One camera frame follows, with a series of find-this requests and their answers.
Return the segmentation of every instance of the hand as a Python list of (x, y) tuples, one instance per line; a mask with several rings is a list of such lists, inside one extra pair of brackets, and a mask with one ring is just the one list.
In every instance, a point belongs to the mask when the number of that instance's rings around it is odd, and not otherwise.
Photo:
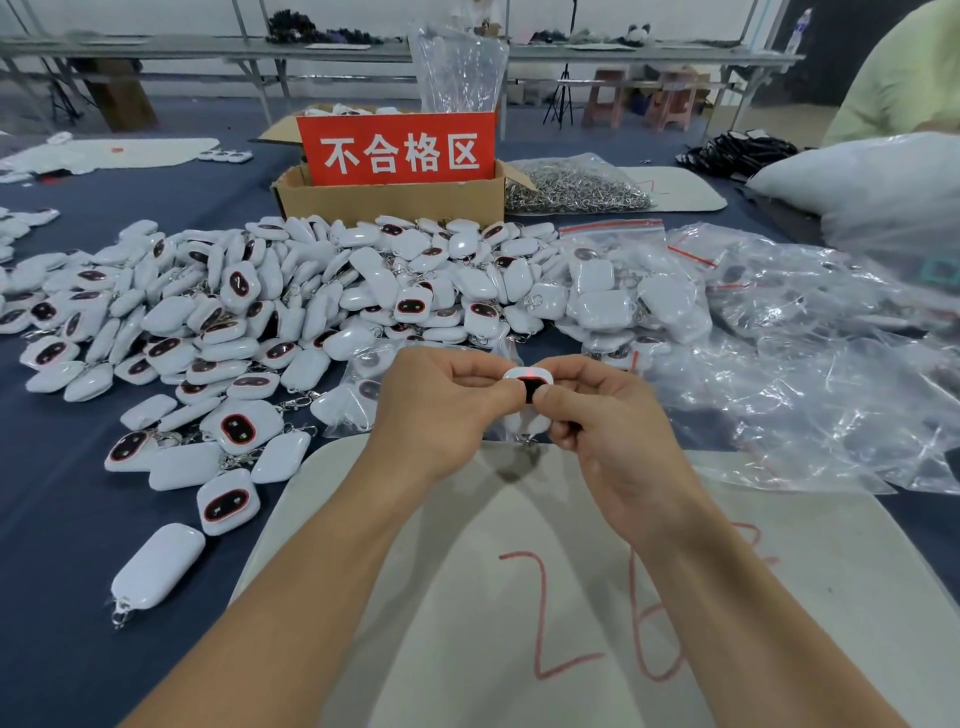
[(502, 378), (514, 366), (485, 352), (401, 350), (383, 377), (364, 454), (427, 488), (456, 473), (487, 427), (524, 406), (523, 383)]
[(554, 421), (550, 438), (577, 453), (590, 494), (624, 541), (639, 550), (638, 540), (685, 525), (689, 503), (709, 502), (643, 379), (585, 356), (536, 366), (554, 380), (533, 399)]

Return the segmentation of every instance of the forearm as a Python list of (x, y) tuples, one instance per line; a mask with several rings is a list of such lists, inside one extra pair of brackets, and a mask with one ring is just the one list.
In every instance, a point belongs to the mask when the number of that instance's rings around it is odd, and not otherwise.
[(722, 728), (906, 726), (712, 503), (635, 549)]
[(405, 504), (361, 458), (203, 639), (124, 723), (316, 725)]

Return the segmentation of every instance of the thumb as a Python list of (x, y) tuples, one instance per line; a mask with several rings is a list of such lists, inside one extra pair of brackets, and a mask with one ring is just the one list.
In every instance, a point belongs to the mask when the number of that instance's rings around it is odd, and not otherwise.
[(534, 393), (534, 406), (541, 415), (554, 422), (572, 422), (584, 427), (599, 421), (598, 400), (596, 395), (581, 395), (557, 384), (541, 387)]
[(527, 388), (519, 379), (500, 379), (489, 387), (479, 387), (473, 392), (477, 410), (487, 425), (504, 415), (519, 412), (527, 401)]

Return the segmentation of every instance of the right hand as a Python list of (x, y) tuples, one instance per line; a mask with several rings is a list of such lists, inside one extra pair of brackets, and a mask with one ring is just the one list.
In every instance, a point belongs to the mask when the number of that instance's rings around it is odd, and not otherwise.
[(685, 527), (691, 506), (709, 503), (653, 389), (636, 375), (585, 356), (556, 356), (536, 366), (554, 385), (533, 397), (553, 420), (549, 435), (580, 459), (593, 499), (611, 528), (639, 550), (641, 541)]

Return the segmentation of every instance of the light green shirt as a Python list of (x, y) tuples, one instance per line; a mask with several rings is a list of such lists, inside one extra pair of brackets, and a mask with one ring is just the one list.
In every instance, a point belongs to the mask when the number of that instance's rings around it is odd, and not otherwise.
[(907, 15), (864, 61), (824, 145), (960, 123), (960, 0), (934, 0)]

